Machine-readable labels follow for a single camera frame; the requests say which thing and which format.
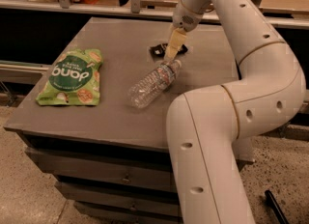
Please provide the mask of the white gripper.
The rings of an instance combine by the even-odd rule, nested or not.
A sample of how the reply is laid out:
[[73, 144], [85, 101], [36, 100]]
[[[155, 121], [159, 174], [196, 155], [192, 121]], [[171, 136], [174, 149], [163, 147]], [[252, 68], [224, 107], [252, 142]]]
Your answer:
[[182, 45], [186, 40], [186, 32], [194, 30], [204, 15], [205, 9], [198, 8], [193, 9], [185, 4], [183, 0], [180, 0], [177, 4], [172, 21], [175, 29], [167, 44], [164, 60], [172, 61], [175, 59]]

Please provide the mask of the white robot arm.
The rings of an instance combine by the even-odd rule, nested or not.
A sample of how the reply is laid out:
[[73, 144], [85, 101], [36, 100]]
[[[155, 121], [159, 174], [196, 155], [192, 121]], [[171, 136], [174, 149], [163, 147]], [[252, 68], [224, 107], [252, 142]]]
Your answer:
[[173, 100], [167, 142], [184, 224], [255, 224], [232, 145], [271, 131], [300, 109], [306, 92], [302, 68], [285, 40], [250, 0], [181, 0], [200, 20], [213, 5], [241, 78], [186, 92]]

